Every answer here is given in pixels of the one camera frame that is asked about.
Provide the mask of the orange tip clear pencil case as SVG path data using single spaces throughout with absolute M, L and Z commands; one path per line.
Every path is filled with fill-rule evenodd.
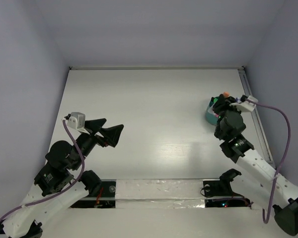
M 230 94 L 229 94 L 228 92 L 223 92 L 223 96 L 224 96 L 225 98 L 227 98 L 227 97 L 230 96 Z

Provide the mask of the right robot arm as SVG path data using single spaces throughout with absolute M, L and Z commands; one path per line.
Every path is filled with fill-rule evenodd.
M 234 98 L 223 93 L 210 100 L 208 111 L 216 116 L 214 136 L 221 141 L 222 152 L 257 181 L 256 184 L 251 184 L 241 172 L 230 170 L 226 172 L 229 177 L 219 181 L 219 189 L 223 194 L 237 191 L 246 196 L 262 208 L 265 224 L 273 217 L 281 230 L 290 236 L 296 236 L 298 186 L 281 175 L 281 165 L 273 168 L 242 135 L 246 129 L 242 113 L 250 113 L 258 105 L 256 98 L 246 95 Z

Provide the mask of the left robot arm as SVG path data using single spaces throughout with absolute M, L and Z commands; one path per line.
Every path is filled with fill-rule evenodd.
M 86 196 L 102 194 L 102 180 L 85 170 L 85 160 L 93 148 L 116 147 L 124 125 L 104 128 L 106 119 L 86 120 L 82 113 L 62 118 L 71 143 L 55 142 L 46 154 L 46 164 L 22 203 L 0 218 L 0 235 L 7 238 L 40 238 L 43 227 L 57 213 Z

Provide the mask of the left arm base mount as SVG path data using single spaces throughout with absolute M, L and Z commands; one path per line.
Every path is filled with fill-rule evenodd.
M 70 208 L 115 208 L 116 180 L 105 180 L 95 195 L 88 195 L 74 203 Z

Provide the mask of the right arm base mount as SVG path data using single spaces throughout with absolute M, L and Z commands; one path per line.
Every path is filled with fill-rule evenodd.
M 204 180 L 200 194 L 205 198 L 206 208 L 248 207 L 253 202 L 243 195 L 235 193 L 231 188 L 234 178 L 241 176 L 241 172 L 230 169 L 218 179 Z

